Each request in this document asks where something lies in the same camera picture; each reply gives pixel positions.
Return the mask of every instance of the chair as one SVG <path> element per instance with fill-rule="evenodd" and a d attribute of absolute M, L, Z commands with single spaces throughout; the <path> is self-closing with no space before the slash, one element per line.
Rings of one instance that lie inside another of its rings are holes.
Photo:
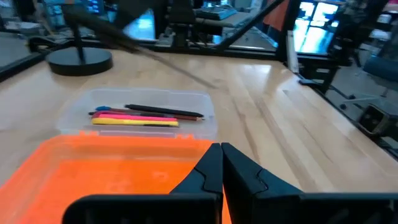
<path fill-rule="evenodd" d="M 365 63 L 363 71 L 381 86 L 384 92 L 380 96 L 368 94 L 351 95 L 351 100 L 346 100 L 340 105 L 345 110 L 348 105 L 356 105 L 362 108 L 373 104 L 389 114 L 398 114 L 398 106 L 386 100 L 389 90 L 398 90 L 398 26 L 393 28 L 390 40 L 384 44 L 377 55 L 372 55 Z"/>

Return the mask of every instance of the orange container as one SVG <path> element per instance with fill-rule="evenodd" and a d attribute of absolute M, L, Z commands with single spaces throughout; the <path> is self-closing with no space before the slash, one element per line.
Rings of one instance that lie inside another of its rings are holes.
<path fill-rule="evenodd" d="M 91 194 L 167 194 L 212 144 L 192 138 L 61 135 L 39 148 L 0 189 L 0 223 L 61 223 Z M 230 223 L 224 200 L 223 223 Z"/>

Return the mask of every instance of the plastic container lid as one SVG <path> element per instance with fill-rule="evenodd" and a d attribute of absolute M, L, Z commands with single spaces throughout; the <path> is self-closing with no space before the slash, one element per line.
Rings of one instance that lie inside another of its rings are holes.
<path fill-rule="evenodd" d="M 99 106 L 124 108 L 126 104 L 156 106 L 201 113 L 203 121 L 181 121 L 179 128 L 93 125 L 89 112 Z M 202 91 L 160 90 L 150 88 L 101 88 L 84 93 L 57 123 L 63 134 L 95 131 L 107 136 L 145 136 L 176 138 L 192 135 L 195 139 L 213 140 L 217 137 L 217 123 L 209 94 Z"/>

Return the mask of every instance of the lamp base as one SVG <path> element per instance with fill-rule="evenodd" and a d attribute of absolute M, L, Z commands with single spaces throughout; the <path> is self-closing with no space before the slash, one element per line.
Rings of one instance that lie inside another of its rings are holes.
<path fill-rule="evenodd" d="M 83 47 L 85 62 L 81 62 L 76 47 L 56 50 L 47 55 L 46 61 L 53 73 L 66 76 L 87 76 L 105 72 L 113 67 L 111 52 L 104 49 Z"/>

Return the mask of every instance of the yellow pencil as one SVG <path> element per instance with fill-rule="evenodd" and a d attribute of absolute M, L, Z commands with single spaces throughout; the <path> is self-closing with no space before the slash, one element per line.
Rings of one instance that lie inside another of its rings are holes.
<path fill-rule="evenodd" d="M 136 125 L 136 126 L 173 126 L 178 127 L 178 121 L 141 121 L 131 119 L 93 118 L 92 124 Z"/>

